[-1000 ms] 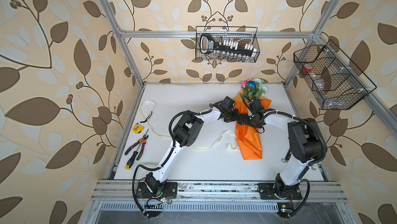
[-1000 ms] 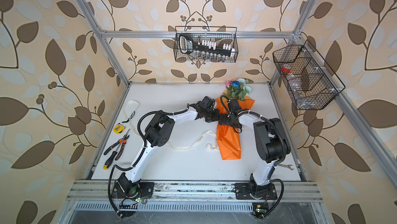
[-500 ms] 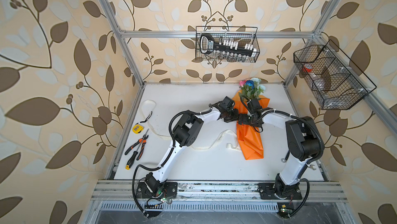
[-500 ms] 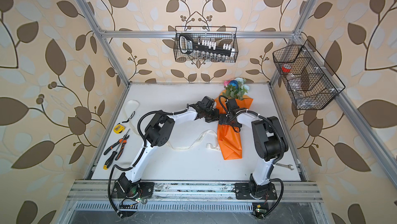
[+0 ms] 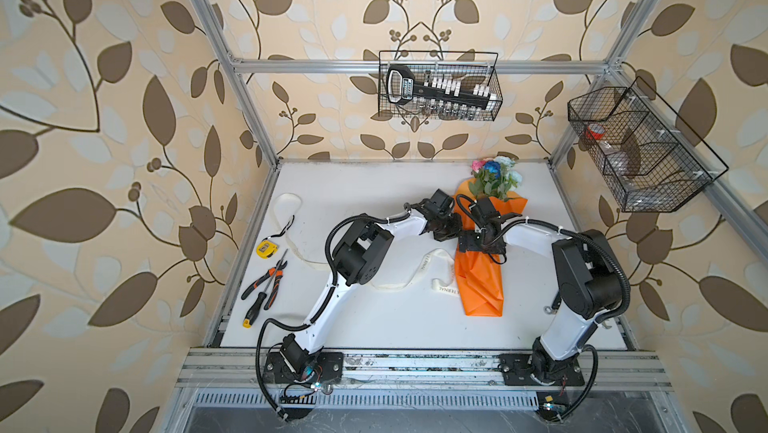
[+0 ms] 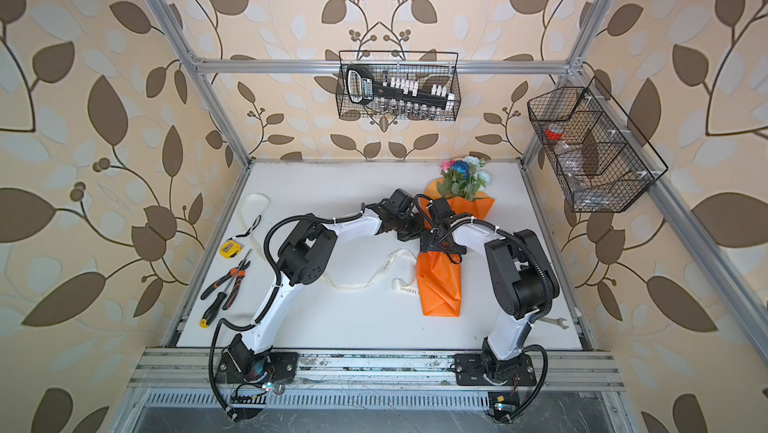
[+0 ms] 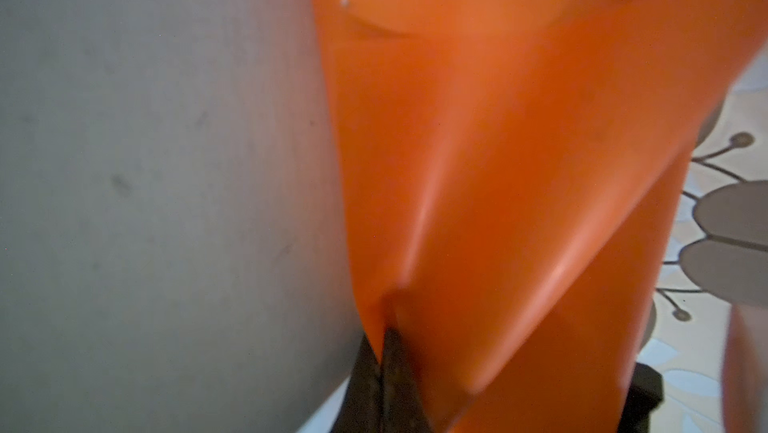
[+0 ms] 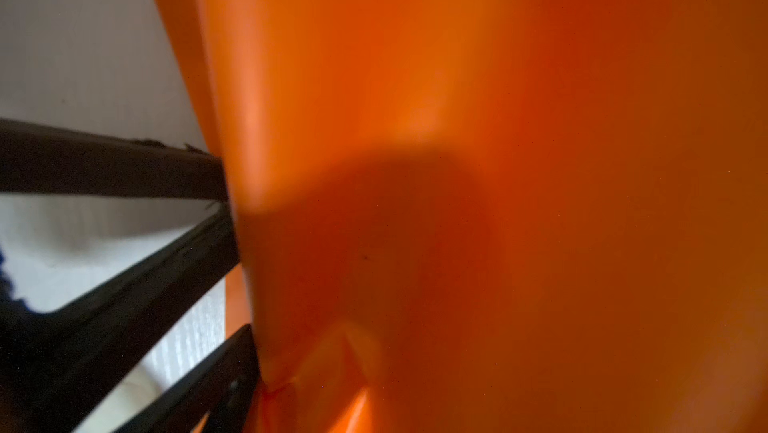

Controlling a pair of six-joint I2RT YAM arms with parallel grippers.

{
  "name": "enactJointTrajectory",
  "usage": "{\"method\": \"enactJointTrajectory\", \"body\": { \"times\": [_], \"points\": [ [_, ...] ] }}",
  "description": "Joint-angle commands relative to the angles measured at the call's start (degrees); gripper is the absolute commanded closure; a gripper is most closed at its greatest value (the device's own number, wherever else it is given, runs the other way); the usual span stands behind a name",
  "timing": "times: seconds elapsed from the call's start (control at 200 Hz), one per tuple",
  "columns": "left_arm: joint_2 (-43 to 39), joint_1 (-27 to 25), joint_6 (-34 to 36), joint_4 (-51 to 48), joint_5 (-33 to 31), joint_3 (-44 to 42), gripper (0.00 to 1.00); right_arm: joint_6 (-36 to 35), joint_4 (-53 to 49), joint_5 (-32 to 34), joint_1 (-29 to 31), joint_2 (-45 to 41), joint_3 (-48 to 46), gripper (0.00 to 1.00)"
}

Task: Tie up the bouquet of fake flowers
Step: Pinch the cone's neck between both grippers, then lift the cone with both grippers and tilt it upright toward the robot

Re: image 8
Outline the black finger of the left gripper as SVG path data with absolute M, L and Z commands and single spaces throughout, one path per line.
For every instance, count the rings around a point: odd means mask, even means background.
M 1 281 L 5 431 L 70 432 L 238 263 L 230 212 L 214 215 L 64 307 L 40 313 Z
M 197 149 L 3 118 L 3 193 L 228 199 L 222 162 Z

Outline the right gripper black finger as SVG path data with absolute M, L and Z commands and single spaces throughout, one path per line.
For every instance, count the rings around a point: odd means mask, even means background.
M 120 432 L 241 432 L 260 370 L 250 325 L 220 347 L 122 425 Z

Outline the orange wrapping paper sheet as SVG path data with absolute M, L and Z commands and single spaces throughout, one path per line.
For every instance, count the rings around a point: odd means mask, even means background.
M 767 0 L 155 0 L 250 432 L 763 432 Z

